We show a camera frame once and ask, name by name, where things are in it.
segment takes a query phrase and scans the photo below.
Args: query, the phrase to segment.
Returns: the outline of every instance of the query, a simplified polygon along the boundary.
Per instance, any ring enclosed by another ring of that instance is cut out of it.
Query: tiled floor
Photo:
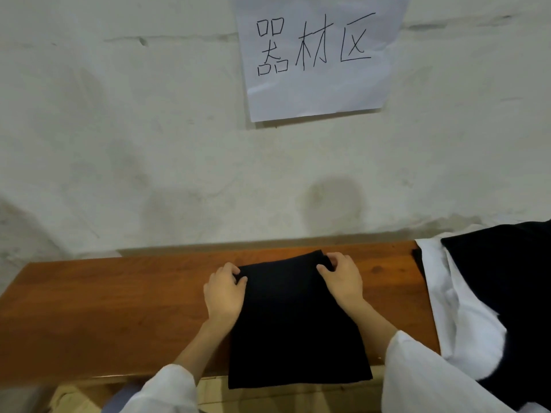
[[[228,390],[227,377],[201,380],[199,408],[205,413],[367,413],[379,411],[383,368],[373,367],[374,379],[347,385],[295,384],[259,389]],[[71,386],[59,387],[52,413],[99,413],[100,409]]]

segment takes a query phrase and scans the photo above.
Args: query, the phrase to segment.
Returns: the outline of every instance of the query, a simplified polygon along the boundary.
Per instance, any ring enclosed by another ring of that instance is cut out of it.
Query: orange wooden surface
[[[438,351],[414,242],[323,248],[352,256],[364,297],[396,327]],[[203,284],[227,261],[278,260],[316,247],[236,250],[27,265],[0,297],[0,386],[153,375],[207,319]],[[380,363],[368,350],[372,365]],[[227,371],[225,342],[208,375]]]

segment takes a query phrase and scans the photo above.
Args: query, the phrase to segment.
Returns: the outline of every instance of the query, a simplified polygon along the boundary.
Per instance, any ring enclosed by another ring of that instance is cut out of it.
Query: paper sign
[[[235,0],[251,121],[382,107],[408,0]]]

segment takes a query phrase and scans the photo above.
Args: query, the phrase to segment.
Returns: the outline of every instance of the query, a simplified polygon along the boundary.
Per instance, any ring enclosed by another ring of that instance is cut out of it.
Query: white sleeve
[[[398,332],[386,351],[382,413],[513,413],[440,355]]]
[[[197,388],[193,375],[170,364],[145,383],[121,413],[197,413]]]

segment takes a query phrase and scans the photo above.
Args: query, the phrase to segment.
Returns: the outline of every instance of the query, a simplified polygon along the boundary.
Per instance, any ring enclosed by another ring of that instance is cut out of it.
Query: left hand
[[[245,298],[247,277],[242,277],[236,284],[234,274],[240,270],[231,262],[210,274],[210,279],[203,286],[205,303],[207,304],[209,323],[229,333],[239,317]]]

